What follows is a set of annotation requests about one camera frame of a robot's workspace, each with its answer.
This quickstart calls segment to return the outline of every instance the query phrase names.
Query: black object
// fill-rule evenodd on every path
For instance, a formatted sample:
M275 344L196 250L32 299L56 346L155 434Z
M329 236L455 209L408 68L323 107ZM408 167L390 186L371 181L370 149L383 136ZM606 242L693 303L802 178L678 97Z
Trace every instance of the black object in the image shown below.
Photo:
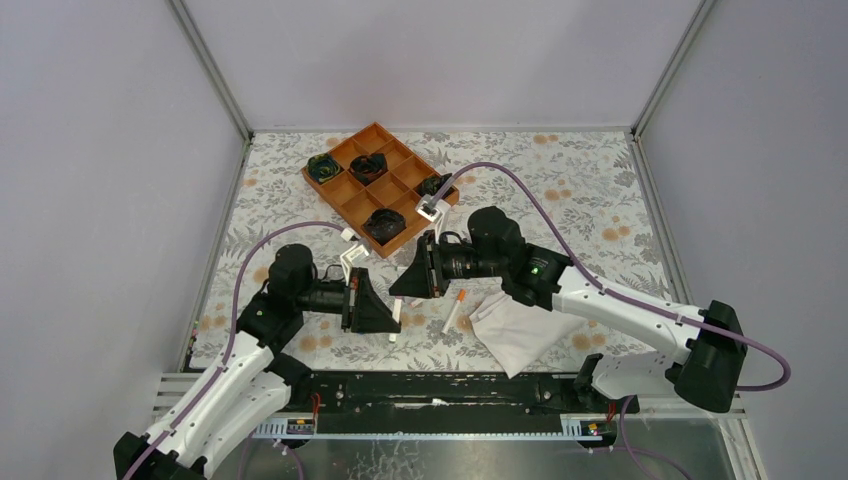
M406 228L406 219L392 209L378 208L368 217L368 221L362 225L362 228L377 243L385 245Z
M447 173L447 174L441 175L441 176L431 175L431 176L425 178L424 180L422 180L421 183L419 183L418 186L415 187L415 193L417 193L418 195L421 195L422 197L424 195L435 195L436 192L438 192L439 189L442 188L442 185L444 185L445 182L448 181L448 179L451 177L451 175L453 175L453 174ZM445 196L450 195L454 191L456 191L455 188L453 188L453 187L449 188L448 191L445 193Z
M580 399L580 403L586 405L588 408L605 408L609 404L609 399L598 393L592 386L595 367L598 366L598 362L602 358L604 358L602 353L593 353L587 356L583 360L583 366L580 367L580 372L577 373L577 377L574 379L574 391L577 393L577 398ZM623 406L624 399L620 399L616 411L621 411Z
M615 421L600 422L584 420L580 422L580 434L595 437L596 440L578 440L583 448L603 448L615 444L618 438L618 426Z
M363 185L369 185L387 171L386 156L382 153L360 155L350 162L350 173Z
M115 448L112 449L112 456L115 459L115 474L118 478L123 478L127 470L130 469L135 460L147 450L150 444L147 442L149 438L145 435L139 437L130 432L124 434ZM142 465L136 470L133 478L143 478L146 480L206 480L203 476L203 466L206 464L206 458L200 457L191 466L186 468L177 463L175 454L164 454L159 450L153 450Z
M318 280L315 271L309 248L300 244L286 245L277 251L276 259L268 269L266 295L273 299L274 306L286 311L295 322L298 318L292 315L301 314L299 320L302 322L304 311L335 313L342 316L343 330L354 333L400 332L400 324L392 318L392 312L374 292L368 269L353 268L347 283L343 279ZM263 317L267 318L267 313L253 315L252 321L266 323ZM280 332L278 335L285 335L283 339L286 343L291 340L285 329L278 328L276 331Z
M319 185L323 185L342 173L342 167L329 153L322 153L306 161L306 173Z
M321 407L319 434L561 433L561 414L608 412L607 402L582 404L572 378L550 373L316 371L310 382L310 394L338 399ZM311 413L306 397L285 410ZM634 400L627 413L638 411Z
M704 323L743 335L736 311L730 305L713 300L710 308L701 313ZM690 339L686 346L692 351L686 362L675 363L666 370L666 379L692 405L710 412L728 412L748 346L706 330L701 330L698 338Z
M553 294L571 259L526 243L521 229L497 207L486 207L468 218L471 240L445 232L436 243L432 230L418 238L412 265L389 288L394 296L434 298L444 295L456 278L501 277L501 288L527 306L552 310Z

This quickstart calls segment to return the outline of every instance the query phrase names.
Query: table surface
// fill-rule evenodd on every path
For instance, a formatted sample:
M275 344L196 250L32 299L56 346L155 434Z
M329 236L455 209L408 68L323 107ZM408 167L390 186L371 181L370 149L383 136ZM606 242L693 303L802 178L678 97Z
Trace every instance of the table surface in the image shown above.
M242 185L223 240L194 341L188 367L207 367L229 333L236 273L247 252L263 236L282 226L308 220L344 225L342 218L304 181L306 159L325 152L349 134L260 133L244 169ZM530 187L575 253L596 273L633 288L670 299L659 246L623 132L570 133L424 133L397 132L397 138L442 173L475 161L508 167ZM516 220L528 242L560 251L556 240L521 190L503 174L475 169L457 181L460 201L451 210L448 230L466 236L474 210L496 205ZM302 243L313 252L319 271L339 263L347 246L327 228L309 227L278 237L251 261L241 288L243 307L267 278L277 249ZM362 262L374 288L391 305L388 287L415 252L410 241L387 259L376 254ZM469 315L499 280L455 282L443 299L404 305L403 332L396 343L388 335L344 333L335 315L307 313L304 326L284 350L313 369L474 370L501 368L474 336ZM442 335L441 326L459 288L468 291L457 328ZM591 319L560 339L527 371L574 372L586 355L626 355L649 350L645 344Z

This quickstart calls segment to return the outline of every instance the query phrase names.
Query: black mount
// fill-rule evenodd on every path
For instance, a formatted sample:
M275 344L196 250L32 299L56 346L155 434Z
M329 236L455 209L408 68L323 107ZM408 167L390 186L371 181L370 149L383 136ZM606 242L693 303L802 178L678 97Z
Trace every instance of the black mount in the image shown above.
M742 335L736 311L730 305L713 300L701 310L704 323ZM692 352L683 365L675 363L665 378L674 383L680 398L710 412L730 410L748 346L717 333L701 330L698 338L686 344Z
M115 458L115 473L118 478L123 478L130 469L135 459L138 458L150 446L147 435L141 437L130 432L124 434L115 448L112 456ZM203 465L205 458L200 458L191 468L186 468L177 463L176 454L164 454L159 450L153 450L147 460L136 470L132 478L143 478L146 480L206 480L203 476Z
M608 400L588 405L579 397L571 375L500 372L316 371L310 393L332 399L321 407L316 433L321 434L522 434L561 433L562 414L604 416ZM624 400L612 401L617 411ZM638 399L627 413L638 413ZM309 396L292 399L285 411L311 415ZM600 421L586 421L601 425ZM603 428L601 447L615 438Z
M282 350L303 326L303 312L341 315L342 329L353 333L400 332L391 310L374 292L368 269L353 268L349 282L319 280L316 272L312 251L306 246L295 243L279 249L265 288L245 307L238 330L255 336L274 352Z
M553 308L554 293L571 259L560 253L527 243L514 220L497 207L486 207L468 217L471 240L445 232L436 242L432 230L418 238L415 258L389 288L403 297L443 296L452 279L501 277L501 288L515 301L527 306ZM455 237L458 242L449 242Z

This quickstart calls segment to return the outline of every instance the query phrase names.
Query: dark green object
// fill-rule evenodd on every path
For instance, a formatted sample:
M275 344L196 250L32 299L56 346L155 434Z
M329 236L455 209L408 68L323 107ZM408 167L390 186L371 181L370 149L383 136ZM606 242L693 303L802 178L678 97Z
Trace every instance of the dark green object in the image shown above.
M386 156L382 153L360 155L350 162L350 173L363 185L369 185L387 171Z
M385 245L406 228L406 219L390 208L378 208L368 217L368 221L362 228L377 243Z
M319 185L323 185L342 173L342 167L329 153L322 153L306 161L306 173Z
M418 186L415 188L415 193L421 195L422 197L424 195L435 195L436 192L438 192L439 189L442 188L442 185L444 185L450 177L450 173L441 176L431 175L418 184ZM453 193L453 191L454 188L451 187L448 189L445 195L450 195L451 193Z

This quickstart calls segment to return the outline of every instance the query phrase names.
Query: white plastic piece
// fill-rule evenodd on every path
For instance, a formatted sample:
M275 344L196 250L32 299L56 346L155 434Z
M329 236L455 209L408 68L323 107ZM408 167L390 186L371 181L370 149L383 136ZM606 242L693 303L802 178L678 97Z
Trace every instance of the white plastic piece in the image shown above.
M258 343L255 337L246 332L236 334L230 360L218 380L183 421L173 429L173 433L159 445L160 452L167 453L173 450L179 454L177 461L181 465L191 467L203 450L203 442L210 432L218 428L222 417L235 403L241 391L274 359L271 349L259 348ZM150 435L150 438L156 438L166 430L172 431L169 426L171 422L206 385L215 370L221 367L223 350L221 349L221 353L215 358L215 363L203 372L176 406L147 429L146 433Z
M605 287L690 318L700 318L698 307L667 302L661 298L598 278ZM637 338L672 361L683 365L689 357L686 342L698 338L700 329L679 324L656 313L612 298L586 281L576 268L566 268L558 281L561 290L553 296L554 310L597 320L607 327Z
M400 311L403 308L403 298L395 297L395 303L392 305L392 318L395 319L396 322L400 323ZM389 341L392 343L397 342L397 333L389 334Z
M604 355L592 372L592 386L612 399L628 395L675 395L674 384L665 378L665 371L672 363L660 352L623 357Z
M203 475L212 478L227 455L253 430L277 410L288 405L291 387L271 372L261 372L219 421L220 426L204 441L201 456L206 457Z
M356 238L356 232L353 231L353 229L350 228L350 227L347 227L344 230L342 230L341 235L342 235L342 238L346 242L349 242L349 241L354 240Z
M357 242L356 245L345 250L344 253L339 255L339 263L342 264L342 271L344 271L345 275L345 283L350 282L350 272L353 270L353 265L359 257L367 257L371 255L371 249L369 249L362 242Z
M253 438L273 439L274 446L277 446L280 443L280 439L286 438L288 426L289 419L271 417L256 427L256 430L253 431Z
M430 203L432 201L433 197L431 195L425 195L424 198L418 201L415 211L433 224L433 228L436 230L436 242L438 243L439 236L444 232L447 225L450 204L444 200L439 200L431 207Z
M583 435L583 427L580 424L580 420L578 419L561 416L560 422L562 423L561 437L567 438L569 440L580 440L589 442L600 442L601 440L603 440L600 436Z
M456 318L459 316L459 307L462 306L463 300L465 300L464 289L459 291L459 296L456 297L456 301L453 303L450 313L448 313L448 319L445 320L445 324L442 326L442 335L447 335L450 328L456 323Z

